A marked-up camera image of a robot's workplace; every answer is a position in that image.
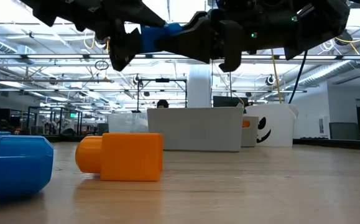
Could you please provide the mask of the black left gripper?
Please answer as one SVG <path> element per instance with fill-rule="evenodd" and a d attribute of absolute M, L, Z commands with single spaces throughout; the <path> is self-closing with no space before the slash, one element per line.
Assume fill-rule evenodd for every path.
<path fill-rule="evenodd" d="M 150 27 L 165 25 L 141 0 L 104 0 L 104 8 L 102 1 L 97 1 L 96 6 L 81 1 L 64 3 L 69 10 L 67 20 L 74 23 L 78 31 L 92 30 L 99 40 L 110 38 L 109 58 L 117 71 L 122 71 L 141 50 L 139 29 L 127 33 L 123 21 Z"/>

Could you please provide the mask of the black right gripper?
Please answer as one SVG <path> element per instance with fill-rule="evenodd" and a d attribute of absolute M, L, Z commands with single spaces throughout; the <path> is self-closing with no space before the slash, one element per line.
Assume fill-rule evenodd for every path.
<path fill-rule="evenodd" d="M 159 49 L 204 63 L 219 59 L 223 72 L 235 71 L 242 52 L 284 48 L 303 52 L 303 1 L 216 1 L 217 8 L 197 11 L 181 30 L 159 38 Z"/>

